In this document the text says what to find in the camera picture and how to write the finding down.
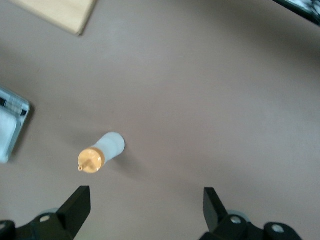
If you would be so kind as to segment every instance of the bolt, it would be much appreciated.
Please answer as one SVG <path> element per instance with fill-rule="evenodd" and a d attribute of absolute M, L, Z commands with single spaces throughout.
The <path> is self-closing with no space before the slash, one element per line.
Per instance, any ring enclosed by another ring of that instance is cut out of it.
<path fill-rule="evenodd" d="M 233 216 L 233 217 L 231 217 L 231 222 L 233 222 L 234 224 L 240 224 L 241 219 L 237 216 Z"/>
<path fill-rule="evenodd" d="M 5 223 L 0 224 L 0 231 L 6 227 Z"/>
<path fill-rule="evenodd" d="M 272 230 L 278 234 L 283 234 L 285 232 L 284 228 L 277 224 L 272 225 Z"/>
<path fill-rule="evenodd" d="M 43 217 L 40 218 L 40 223 L 43 223 L 43 222 L 46 222 L 50 219 L 50 216 L 49 215 L 45 215 Z"/>

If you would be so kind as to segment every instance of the bottle body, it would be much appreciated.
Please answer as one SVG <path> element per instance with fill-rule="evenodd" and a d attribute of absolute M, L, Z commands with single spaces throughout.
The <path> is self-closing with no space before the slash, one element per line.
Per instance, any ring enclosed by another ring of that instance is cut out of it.
<path fill-rule="evenodd" d="M 124 138 L 117 132 L 109 132 L 95 145 L 83 150 L 78 158 L 78 170 L 96 173 L 107 161 L 120 155 L 125 149 Z"/>

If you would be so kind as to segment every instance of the wooden board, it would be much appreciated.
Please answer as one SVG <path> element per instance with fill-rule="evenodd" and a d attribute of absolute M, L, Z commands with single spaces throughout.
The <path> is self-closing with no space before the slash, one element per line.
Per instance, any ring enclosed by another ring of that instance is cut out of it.
<path fill-rule="evenodd" d="M 10 0 L 35 15 L 80 35 L 96 0 Z"/>

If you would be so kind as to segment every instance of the white plastic bottle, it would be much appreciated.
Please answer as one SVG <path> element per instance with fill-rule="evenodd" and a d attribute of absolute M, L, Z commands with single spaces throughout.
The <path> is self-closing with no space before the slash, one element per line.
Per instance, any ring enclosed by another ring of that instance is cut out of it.
<path fill-rule="evenodd" d="M 96 173 L 107 161 L 119 156 L 124 151 L 125 145 L 125 140 L 119 133 L 107 133 L 95 145 L 80 153 L 78 170 L 89 174 Z"/>

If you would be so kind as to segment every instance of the black-framed glass object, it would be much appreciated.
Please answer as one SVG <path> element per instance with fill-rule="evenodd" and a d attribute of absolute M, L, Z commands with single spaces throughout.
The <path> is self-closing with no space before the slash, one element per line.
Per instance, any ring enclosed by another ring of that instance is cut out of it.
<path fill-rule="evenodd" d="M 320 26 L 320 0 L 273 0 L 290 11 Z"/>

